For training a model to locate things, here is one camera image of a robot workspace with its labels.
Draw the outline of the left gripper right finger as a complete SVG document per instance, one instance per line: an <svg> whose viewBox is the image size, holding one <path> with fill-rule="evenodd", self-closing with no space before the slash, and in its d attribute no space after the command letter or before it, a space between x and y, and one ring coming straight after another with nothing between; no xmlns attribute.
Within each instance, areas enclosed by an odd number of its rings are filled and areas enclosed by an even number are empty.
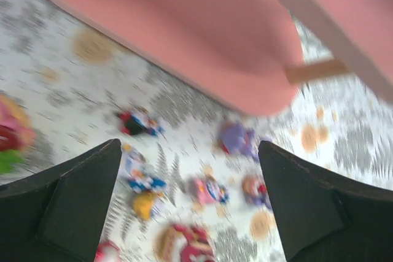
<svg viewBox="0 0 393 262"><path fill-rule="evenodd" d="M287 261L392 261L392 191L269 142L259 159Z"/></svg>

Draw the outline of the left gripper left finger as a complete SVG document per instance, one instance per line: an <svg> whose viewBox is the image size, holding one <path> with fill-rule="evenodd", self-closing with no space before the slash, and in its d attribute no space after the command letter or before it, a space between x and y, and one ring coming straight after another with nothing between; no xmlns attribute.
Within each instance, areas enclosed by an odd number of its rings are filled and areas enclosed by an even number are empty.
<svg viewBox="0 0 393 262"><path fill-rule="evenodd" d="M93 261L121 157L111 139L1 185L1 261Z"/></svg>

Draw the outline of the purple bunny head toy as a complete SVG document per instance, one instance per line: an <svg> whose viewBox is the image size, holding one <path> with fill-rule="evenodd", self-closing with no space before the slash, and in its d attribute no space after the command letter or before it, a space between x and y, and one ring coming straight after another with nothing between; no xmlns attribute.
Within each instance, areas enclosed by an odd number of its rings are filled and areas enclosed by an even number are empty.
<svg viewBox="0 0 393 262"><path fill-rule="evenodd" d="M225 122L218 135L218 147L228 155L242 155L259 161L255 129L241 121Z"/></svg>

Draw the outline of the strawberry cake toy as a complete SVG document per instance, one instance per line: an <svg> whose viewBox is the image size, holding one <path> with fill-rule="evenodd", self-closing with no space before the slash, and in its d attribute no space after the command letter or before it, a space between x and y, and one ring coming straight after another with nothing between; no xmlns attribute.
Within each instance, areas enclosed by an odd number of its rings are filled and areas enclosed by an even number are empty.
<svg viewBox="0 0 393 262"><path fill-rule="evenodd" d="M155 254L159 261L217 261L206 228L173 223L157 237Z"/></svg>

